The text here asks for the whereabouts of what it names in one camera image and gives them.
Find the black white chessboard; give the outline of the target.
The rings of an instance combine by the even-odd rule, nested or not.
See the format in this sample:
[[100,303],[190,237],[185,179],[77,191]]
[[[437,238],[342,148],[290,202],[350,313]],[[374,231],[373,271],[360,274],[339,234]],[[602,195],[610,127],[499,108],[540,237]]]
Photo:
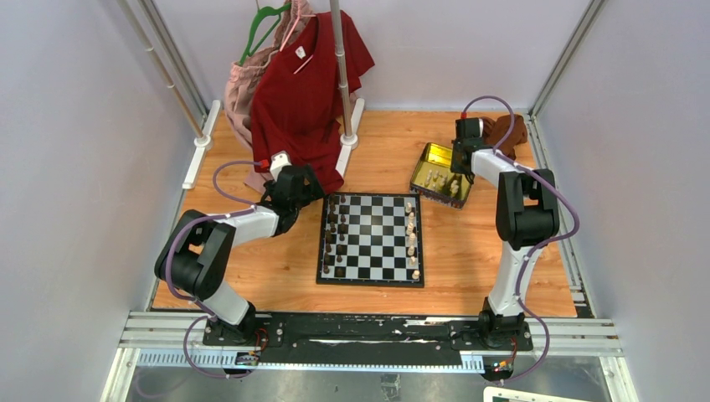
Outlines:
[[322,202],[319,285],[423,288],[420,197],[333,193]]

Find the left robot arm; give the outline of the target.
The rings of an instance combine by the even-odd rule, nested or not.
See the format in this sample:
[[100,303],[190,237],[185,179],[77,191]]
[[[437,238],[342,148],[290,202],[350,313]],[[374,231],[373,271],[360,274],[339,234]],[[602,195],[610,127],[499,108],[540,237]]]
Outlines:
[[233,344],[248,345],[257,333],[255,306],[224,279],[231,250],[286,233],[301,209],[324,195],[310,165],[289,165],[265,183],[261,200],[247,209],[212,215],[190,209],[158,255],[155,276],[174,296],[199,305]]

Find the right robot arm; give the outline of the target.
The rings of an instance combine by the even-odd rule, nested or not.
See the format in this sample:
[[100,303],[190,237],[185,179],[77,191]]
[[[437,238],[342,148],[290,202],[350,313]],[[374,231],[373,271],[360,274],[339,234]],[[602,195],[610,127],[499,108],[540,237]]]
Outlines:
[[559,231],[558,203],[543,181],[554,184],[548,169],[532,170],[493,150],[483,139],[481,118],[455,121],[450,170],[494,185],[496,231],[502,256],[496,282],[479,313],[477,333],[483,346],[499,349],[525,332],[525,302],[543,242]]

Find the gold metal tin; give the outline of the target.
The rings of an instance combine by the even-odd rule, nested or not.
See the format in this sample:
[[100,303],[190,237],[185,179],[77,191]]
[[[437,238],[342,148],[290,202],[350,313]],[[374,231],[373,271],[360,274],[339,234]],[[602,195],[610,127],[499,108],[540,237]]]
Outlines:
[[409,180],[409,191],[453,209],[463,209],[471,182],[450,170],[452,150],[428,142]]

